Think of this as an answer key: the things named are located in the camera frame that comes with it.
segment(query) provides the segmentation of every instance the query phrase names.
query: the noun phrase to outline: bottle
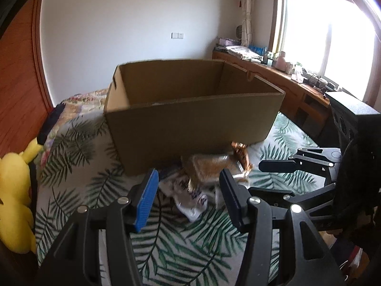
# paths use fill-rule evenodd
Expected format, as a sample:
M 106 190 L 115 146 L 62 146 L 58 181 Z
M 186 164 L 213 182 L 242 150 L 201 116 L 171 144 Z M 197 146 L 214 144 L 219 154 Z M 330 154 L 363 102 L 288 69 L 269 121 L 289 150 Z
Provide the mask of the bottle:
M 291 75 L 292 73 L 294 73 L 294 64 L 293 63 L 291 63 L 291 62 L 287 62 L 287 64 L 286 64 L 286 73 L 288 74 L 288 75 Z
M 299 84 L 303 83 L 303 70 L 302 70 L 302 64 L 297 62 L 295 66 L 295 74 L 296 74 L 296 81 Z
M 268 61 L 267 53 L 268 52 L 266 51 L 265 54 L 263 55 L 262 64 L 267 64 L 267 61 Z
M 286 67 L 287 67 L 287 62 L 285 60 L 285 57 L 286 57 L 286 53 L 284 51 L 281 51 L 281 54 L 279 55 L 277 60 L 277 64 L 275 64 L 275 67 L 278 70 L 281 70 L 283 72 L 286 71 Z

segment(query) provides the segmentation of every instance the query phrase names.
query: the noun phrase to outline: leaf-patterned bedsheet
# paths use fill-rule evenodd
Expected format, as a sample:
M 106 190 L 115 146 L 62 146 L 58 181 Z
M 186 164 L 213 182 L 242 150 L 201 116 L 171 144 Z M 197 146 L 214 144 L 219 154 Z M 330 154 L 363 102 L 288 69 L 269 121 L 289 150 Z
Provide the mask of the leaf-patterned bedsheet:
M 296 194 L 322 187 L 324 179 L 311 174 L 270 174 L 257 168 L 261 159 L 286 159 L 298 147 L 309 146 L 316 144 L 278 113 L 266 140 L 249 148 L 256 167 L 250 174 L 250 185 L 290 189 Z M 123 174 L 102 111 L 80 115 L 61 126 L 39 178 L 35 221 L 39 264 L 79 205 L 108 205 L 142 179 L 143 175 Z M 173 199 L 161 191 L 146 227 L 132 235 L 145 285 L 234 285 L 246 239 L 247 235 L 233 227 L 225 209 L 209 205 L 197 221 L 190 223 Z M 276 274 L 278 251 L 279 233 L 274 230 L 271 277 Z M 104 237 L 100 236 L 102 284 L 110 285 L 105 255 Z

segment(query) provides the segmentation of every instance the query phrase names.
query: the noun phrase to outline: box on desk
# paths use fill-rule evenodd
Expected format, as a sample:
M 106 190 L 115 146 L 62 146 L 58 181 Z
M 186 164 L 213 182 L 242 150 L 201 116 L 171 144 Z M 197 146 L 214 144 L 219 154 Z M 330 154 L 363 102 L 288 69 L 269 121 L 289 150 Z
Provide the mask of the box on desk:
M 284 91 L 221 60 L 120 65 L 104 113 L 126 174 L 268 135 Z

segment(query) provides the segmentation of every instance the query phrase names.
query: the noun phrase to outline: box flap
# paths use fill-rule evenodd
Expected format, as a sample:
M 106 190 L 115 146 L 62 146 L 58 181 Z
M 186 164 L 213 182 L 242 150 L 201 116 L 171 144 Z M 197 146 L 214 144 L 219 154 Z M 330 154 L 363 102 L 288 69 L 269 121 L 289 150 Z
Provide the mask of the box flap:
M 117 66 L 112 82 L 107 93 L 106 102 L 104 105 L 104 112 L 113 112 L 125 110 L 130 107 L 128 101 L 126 89 L 124 88 L 123 80 L 121 77 L 120 67 Z
M 120 66 L 131 105 L 210 96 L 219 85 L 222 61 L 155 60 Z
M 218 94 L 264 92 L 284 93 L 277 86 L 256 77 L 255 72 L 247 71 L 240 66 L 225 62 L 220 85 L 217 89 Z

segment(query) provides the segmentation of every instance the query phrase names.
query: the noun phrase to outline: jar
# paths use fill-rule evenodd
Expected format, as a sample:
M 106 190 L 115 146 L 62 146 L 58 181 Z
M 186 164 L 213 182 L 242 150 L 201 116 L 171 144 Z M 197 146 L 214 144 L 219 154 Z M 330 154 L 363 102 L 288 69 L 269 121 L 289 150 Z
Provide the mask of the jar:
M 286 64 L 286 73 L 288 74 L 288 75 L 291 75 L 292 73 L 294 73 L 294 64 L 293 63 L 291 63 L 291 62 L 287 62 L 287 64 Z
M 279 55 L 277 59 L 277 64 L 275 64 L 275 67 L 278 70 L 281 70 L 283 72 L 286 71 L 286 67 L 287 67 L 287 62 L 285 60 L 285 57 L 286 57 L 286 53 L 284 51 L 281 51 L 281 54 Z

